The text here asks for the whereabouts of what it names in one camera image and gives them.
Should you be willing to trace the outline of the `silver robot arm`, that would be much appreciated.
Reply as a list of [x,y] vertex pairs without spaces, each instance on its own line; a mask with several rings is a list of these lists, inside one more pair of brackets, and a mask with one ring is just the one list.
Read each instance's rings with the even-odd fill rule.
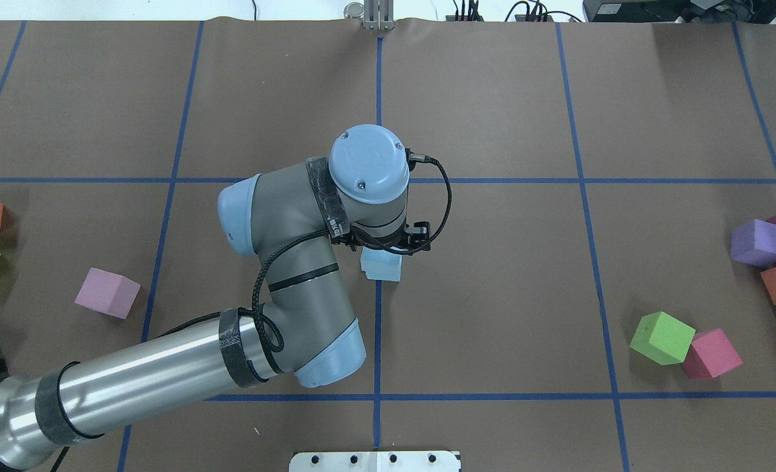
[[64,459],[134,422],[283,374],[320,387],[355,373],[365,346],[334,246],[397,256],[429,250],[439,228],[406,220],[419,165],[447,178],[438,159],[389,129],[349,128],[326,155],[218,194],[233,255],[208,262],[201,287],[232,290],[230,307],[40,376],[10,374],[0,346],[0,471]]

